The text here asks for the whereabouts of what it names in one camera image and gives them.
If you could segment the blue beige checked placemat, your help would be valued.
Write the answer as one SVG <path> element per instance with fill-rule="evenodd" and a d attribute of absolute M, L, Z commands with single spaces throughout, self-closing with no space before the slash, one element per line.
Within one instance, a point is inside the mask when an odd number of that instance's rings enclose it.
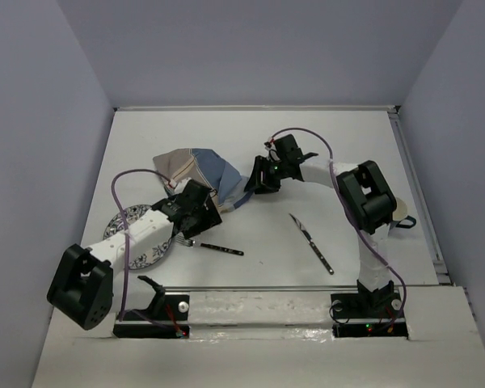
<path fill-rule="evenodd" d="M 195 180 L 211 189 L 210 195 L 219 213 L 228 213 L 246 204 L 251 192 L 244 188 L 249 178 L 211 149 L 181 148 L 153 157 L 155 170 L 167 194 L 184 190 Z"/>

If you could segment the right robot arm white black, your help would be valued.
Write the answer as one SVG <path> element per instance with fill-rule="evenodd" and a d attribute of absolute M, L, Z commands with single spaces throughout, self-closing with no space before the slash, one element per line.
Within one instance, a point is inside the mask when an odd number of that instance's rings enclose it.
<path fill-rule="evenodd" d="M 340 163 L 333 157 L 305 154 L 291 134 L 272 137 L 265 146 L 268 154 L 255 157 L 246 191 L 278 192 L 284 179 L 323 185 L 335 191 L 356 231 L 360 260 L 357 291 L 332 295 L 333 319 L 345 324 L 352 319 L 400 318 L 406 294 L 395 291 L 394 281 L 400 276 L 386 260 L 397 200 L 379 166 L 371 160 Z"/>

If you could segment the dark green mug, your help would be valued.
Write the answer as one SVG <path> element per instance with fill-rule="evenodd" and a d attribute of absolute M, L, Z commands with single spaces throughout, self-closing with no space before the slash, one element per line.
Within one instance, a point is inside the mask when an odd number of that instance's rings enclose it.
<path fill-rule="evenodd" d="M 396 199 L 396 209 L 392 213 L 392 222 L 390 223 L 390 230 L 392 229 L 404 229 L 410 230 L 417 224 L 417 220 L 408 214 L 407 204 L 400 198 Z"/>

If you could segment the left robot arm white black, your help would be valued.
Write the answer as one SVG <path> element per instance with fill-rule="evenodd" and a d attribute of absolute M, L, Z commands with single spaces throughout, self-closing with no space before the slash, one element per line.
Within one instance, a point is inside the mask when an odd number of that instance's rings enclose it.
<path fill-rule="evenodd" d="M 192 238 L 221 224 L 213 189 L 190 180 L 182 192 L 162 199 L 113 236 L 88 247 L 68 247 L 47 293 L 48 302 L 83 330 L 97 327 L 112 310 L 114 280 L 129 283 L 132 259 L 169 243 L 177 234 Z"/>

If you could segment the steak knife dark handle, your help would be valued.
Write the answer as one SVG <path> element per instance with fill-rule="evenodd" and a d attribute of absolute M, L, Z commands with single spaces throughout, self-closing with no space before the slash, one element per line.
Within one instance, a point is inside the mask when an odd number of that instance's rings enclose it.
<path fill-rule="evenodd" d="M 292 218 L 293 222 L 296 224 L 297 228 L 300 230 L 300 232 L 302 233 L 302 235 L 304 236 L 304 238 L 306 239 L 306 241 L 308 242 L 311 250 L 316 254 L 316 256 L 318 257 L 320 263 L 322 264 L 322 266 L 328 271 L 328 273 L 330 275 L 334 275 L 335 274 L 335 271 L 334 269 L 332 268 L 332 266 L 327 262 L 325 256 L 322 254 L 322 252 L 319 250 L 318 246 L 316 245 L 316 243 L 314 242 L 314 240 L 312 239 L 310 233 L 307 231 L 307 229 L 305 228 L 305 226 L 300 222 L 300 220 L 295 217 L 294 215 L 292 215 L 291 213 L 289 214 L 289 216 Z"/>

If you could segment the blue floral plate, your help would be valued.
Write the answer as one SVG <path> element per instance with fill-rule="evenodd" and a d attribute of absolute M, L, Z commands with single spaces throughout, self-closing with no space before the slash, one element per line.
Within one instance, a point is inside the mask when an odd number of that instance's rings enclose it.
<path fill-rule="evenodd" d="M 148 210 L 150 205 L 132 205 L 124 210 L 127 222 L 131 225 L 139 218 L 141 218 Z M 124 223 L 120 213 L 116 214 L 106 225 L 103 232 L 103 240 L 110 238 L 114 234 L 124 229 Z M 146 269 L 155 265 L 158 261 L 163 259 L 171 247 L 171 238 L 163 241 L 157 245 L 153 245 L 148 251 L 139 255 L 129 262 L 129 270 L 136 271 Z"/>

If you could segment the silver fork dark handle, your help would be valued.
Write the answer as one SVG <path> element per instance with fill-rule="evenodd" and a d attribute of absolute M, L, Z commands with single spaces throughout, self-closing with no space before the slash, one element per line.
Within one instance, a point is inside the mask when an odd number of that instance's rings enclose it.
<path fill-rule="evenodd" d="M 244 256 L 245 253 L 243 251 L 235 250 L 233 248 L 222 247 L 215 244 L 210 244 L 206 242 L 199 242 L 198 240 L 193 240 L 189 238 L 185 238 L 183 235 L 178 234 L 175 236 L 175 241 L 183 245 L 185 247 L 199 247 L 204 249 L 209 249 L 212 251 L 219 251 L 225 254 L 236 255 L 236 256 Z"/>

